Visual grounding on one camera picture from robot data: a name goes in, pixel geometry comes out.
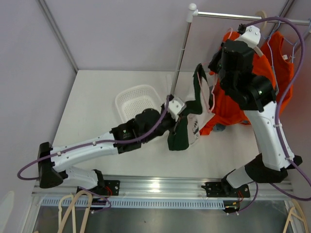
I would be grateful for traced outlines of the grey-blue t-shirt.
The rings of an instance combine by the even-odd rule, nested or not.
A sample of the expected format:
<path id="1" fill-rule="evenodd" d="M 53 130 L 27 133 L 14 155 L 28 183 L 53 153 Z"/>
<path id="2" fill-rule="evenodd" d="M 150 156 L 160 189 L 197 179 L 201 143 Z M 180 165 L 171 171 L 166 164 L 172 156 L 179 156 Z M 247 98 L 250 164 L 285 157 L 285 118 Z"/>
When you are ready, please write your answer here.
<path id="1" fill-rule="evenodd" d="M 222 125 L 222 124 L 216 124 L 214 127 L 213 127 L 213 131 L 215 132 L 222 132 L 226 129 L 226 126 L 225 125 Z"/>

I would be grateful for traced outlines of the green and white t-shirt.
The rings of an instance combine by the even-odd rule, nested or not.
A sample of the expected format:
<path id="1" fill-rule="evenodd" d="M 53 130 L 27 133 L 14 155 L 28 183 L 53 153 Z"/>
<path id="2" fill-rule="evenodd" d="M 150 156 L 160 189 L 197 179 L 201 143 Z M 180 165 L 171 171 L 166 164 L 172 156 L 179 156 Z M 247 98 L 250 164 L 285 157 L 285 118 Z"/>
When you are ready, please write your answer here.
<path id="1" fill-rule="evenodd" d="M 189 92 L 186 96 L 186 108 L 180 114 L 184 116 L 177 127 L 177 134 L 169 133 L 167 142 L 170 151 L 182 151 L 188 149 L 191 145 L 196 143 L 200 136 L 200 130 L 208 122 L 208 113 L 201 103 L 201 90 L 197 79 L 197 72 L 199 77 L 203 75 L 207 79 L 207 75 L 203 65 L 199 63 L 192 76 L 190 82 Z"/>

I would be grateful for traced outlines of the pink wire hanger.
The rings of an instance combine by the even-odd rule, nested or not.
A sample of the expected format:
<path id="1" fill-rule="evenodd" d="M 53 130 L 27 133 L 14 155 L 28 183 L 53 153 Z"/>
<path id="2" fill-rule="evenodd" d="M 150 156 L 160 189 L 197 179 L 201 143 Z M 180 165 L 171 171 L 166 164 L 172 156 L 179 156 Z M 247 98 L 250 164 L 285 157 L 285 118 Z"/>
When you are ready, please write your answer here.
<path id="1" fill-rule="evenodd" d="M 212 110 L 215 106 L 215 95 L 213 91 L 217 83 L 216 74 L 214 74 L 213 76 L 208 75 L 207 79 L 205 79 L 203 75 L 199 77 L 199 73 L 197 72 L 197 79 L 201 90 L 202 107 L 205 108 L 208 114 L 212 114 Z"/>

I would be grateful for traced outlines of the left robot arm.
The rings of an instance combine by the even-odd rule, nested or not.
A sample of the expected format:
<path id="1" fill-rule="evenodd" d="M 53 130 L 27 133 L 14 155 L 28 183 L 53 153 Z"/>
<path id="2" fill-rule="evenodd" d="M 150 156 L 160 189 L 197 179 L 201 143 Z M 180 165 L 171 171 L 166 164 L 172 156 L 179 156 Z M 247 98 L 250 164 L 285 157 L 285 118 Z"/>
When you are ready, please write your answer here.
<path id="1" fill-rule="evenodd" d="M 76 164 L 102 156 L 117 155 L 140 149 L 142 144 L 174 131 L 180 116 L 149 108 L 109 132 L 69 146 L 54 147 L 41 143 L 38 151 L 38 180 L 42 189 L 70 183 L 98 195 L 107 186 L 102 172 L 84 170 Z"/>

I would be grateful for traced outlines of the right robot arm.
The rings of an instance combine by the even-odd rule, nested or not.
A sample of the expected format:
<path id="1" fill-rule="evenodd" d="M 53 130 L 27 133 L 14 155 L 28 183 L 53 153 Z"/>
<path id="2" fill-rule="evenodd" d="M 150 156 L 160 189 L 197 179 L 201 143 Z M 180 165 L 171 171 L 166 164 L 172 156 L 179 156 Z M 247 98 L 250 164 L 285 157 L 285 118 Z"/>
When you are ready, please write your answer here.
<path id="1" fill-rule="evenodd" d="M 280 183 L 302 158 L 290 150 L 276 117 L 276 91 L 265 76 L 252 72 L 255 51 L 245 42 L 226 40 L 208 67 L 219 75 L 220 87 L 247 116 L 260 153 L 221 180 L 221 191 L 233 196 L 245 184 Z"/>

